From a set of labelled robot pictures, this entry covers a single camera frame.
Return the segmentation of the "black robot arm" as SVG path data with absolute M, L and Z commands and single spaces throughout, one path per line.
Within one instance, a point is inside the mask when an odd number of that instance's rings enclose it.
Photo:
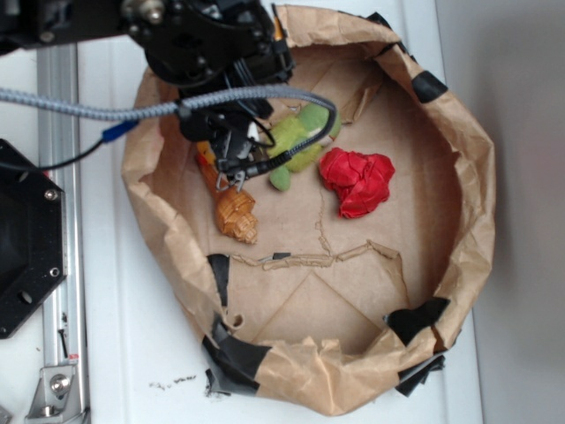
M 285 33 L 259 1 L 3 1 L 1 52 L 119 35 L 180 98 L 285 83 Z

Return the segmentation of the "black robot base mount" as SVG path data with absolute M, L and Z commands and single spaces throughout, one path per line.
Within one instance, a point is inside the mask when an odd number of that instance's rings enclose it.
M 64 192 L 1 141 L 1 338 L 12 337 L 65 277 Z

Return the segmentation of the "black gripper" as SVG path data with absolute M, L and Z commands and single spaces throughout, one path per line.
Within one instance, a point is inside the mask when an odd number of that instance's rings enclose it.
M 238 191 L 249 178 L 244 166 L 255 159 L 258 148 L 271 148 L 272 135 L 261 123 L 272 113 L 265 100 L 234 101 L 199 110 L 180 106 L 180 131 L 191 142 L 207 141 L 215 155 L 218 173 Z

